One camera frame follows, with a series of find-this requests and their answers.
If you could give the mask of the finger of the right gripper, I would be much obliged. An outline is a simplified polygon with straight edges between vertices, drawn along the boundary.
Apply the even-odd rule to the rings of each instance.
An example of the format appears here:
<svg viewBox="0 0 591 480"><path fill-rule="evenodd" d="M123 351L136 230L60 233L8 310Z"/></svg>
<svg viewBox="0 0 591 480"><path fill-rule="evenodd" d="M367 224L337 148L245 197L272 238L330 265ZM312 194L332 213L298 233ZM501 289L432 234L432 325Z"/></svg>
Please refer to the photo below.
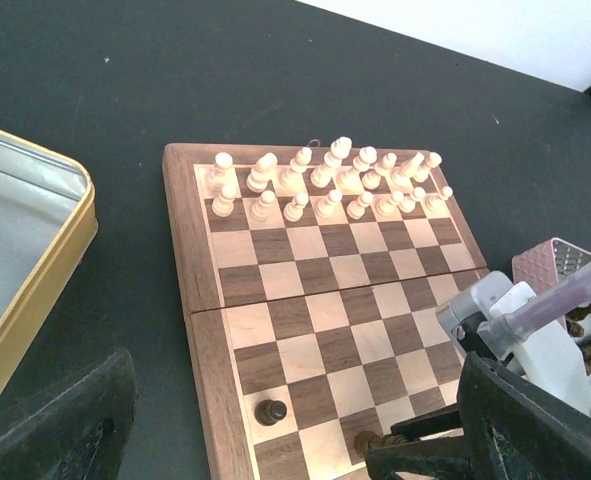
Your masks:
<svg viewBox="0 0 591 480"><path fill-rule="evenodd" d="M434 479L474 479L463 439L431 439L370 449L366 467L371 479L400 479L398 472Z"/></svg>
<svg viewBox="0 0 591 480"><path fill-rule="evenodd" d="M461 427L459 408L443 407L393 424L390 431L393 435L401 435L407 440L418 440L421 437L440 434Z"/></svg>

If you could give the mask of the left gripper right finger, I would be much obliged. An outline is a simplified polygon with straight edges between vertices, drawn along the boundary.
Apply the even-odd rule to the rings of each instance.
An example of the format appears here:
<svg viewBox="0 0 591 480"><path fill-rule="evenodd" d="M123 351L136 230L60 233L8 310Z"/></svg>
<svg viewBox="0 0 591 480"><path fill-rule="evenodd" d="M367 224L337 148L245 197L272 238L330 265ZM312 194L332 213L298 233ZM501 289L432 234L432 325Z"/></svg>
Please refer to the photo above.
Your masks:
<svg viewBox="0 0 591 480"><path fill-rule="evenodd" d="M591 479L591 417L475 354L457 404L477 479Z"/></svg>

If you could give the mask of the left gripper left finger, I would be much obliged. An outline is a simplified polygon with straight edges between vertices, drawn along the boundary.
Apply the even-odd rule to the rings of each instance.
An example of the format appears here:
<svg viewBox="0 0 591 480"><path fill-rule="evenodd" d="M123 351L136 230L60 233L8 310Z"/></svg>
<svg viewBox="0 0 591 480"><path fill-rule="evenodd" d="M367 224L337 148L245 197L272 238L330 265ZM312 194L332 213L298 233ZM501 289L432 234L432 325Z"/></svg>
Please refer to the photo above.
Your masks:
<svg viewBox="0 0 591 480"><path fill-rule="evenodd" d="M0 479L115 479L137 405L119 348L0 412Z"/></svg>

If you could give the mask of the dark chess pawn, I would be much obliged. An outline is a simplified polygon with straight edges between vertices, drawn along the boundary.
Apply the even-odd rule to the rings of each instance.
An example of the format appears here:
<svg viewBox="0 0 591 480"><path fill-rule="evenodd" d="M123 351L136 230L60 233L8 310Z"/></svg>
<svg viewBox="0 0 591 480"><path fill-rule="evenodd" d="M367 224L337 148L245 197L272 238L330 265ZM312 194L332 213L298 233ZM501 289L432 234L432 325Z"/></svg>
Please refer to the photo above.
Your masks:
<svg viewBox="0 0 591 480"><path fill-rule="evenodd" d="M281 400L264 399L255 406L254 413L260 425L273 426L286 418L288 408Z"/></svg>

